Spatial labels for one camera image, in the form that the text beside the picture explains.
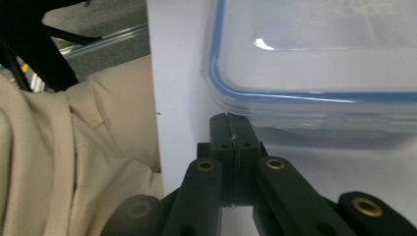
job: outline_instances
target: container lid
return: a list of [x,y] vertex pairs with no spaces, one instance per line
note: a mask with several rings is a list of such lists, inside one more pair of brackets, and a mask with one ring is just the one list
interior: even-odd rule
[[417,102],[416,22],[415,0],[218,0],[209,78],[227,105]]

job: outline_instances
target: plastic food container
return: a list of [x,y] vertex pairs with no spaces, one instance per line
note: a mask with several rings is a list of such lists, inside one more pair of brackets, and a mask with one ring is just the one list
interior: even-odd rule
[[218,0],[210,86],[254,126],[417,133],[416,23],[414,0]]

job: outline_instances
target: gray floor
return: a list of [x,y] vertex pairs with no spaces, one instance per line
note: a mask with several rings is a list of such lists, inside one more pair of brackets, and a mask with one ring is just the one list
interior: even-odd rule
[[[148,21],[146,0],[92,0],[89,6],[82,4],[50,11],[43,22],[51,27],[82,34],[104,36],[128,29]],[[68,60],[80,81],[104,68],[150,54],[149,34],[119,42]]]

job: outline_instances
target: beige fabric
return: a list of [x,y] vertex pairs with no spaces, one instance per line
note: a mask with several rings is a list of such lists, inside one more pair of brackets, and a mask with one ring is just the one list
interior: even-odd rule
[[149,57],[66,92],[0,78],[1,235],[99,235],[125,199],[162,197]]

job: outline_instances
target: white table surface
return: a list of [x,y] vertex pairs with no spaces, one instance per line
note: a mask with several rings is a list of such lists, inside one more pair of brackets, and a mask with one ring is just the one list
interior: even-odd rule
[[[197,143],[209,141],[209,117],[224,112],[202,76],[209,0],[150,0],[149,28],[160,155],[166,194],[177,189]],[[290,160],[323,196],[362,191],[375,195],[417,225],[417,141],[390,148],[267,146]],[[222,235],[257,235],[248,207],[224,209]]]

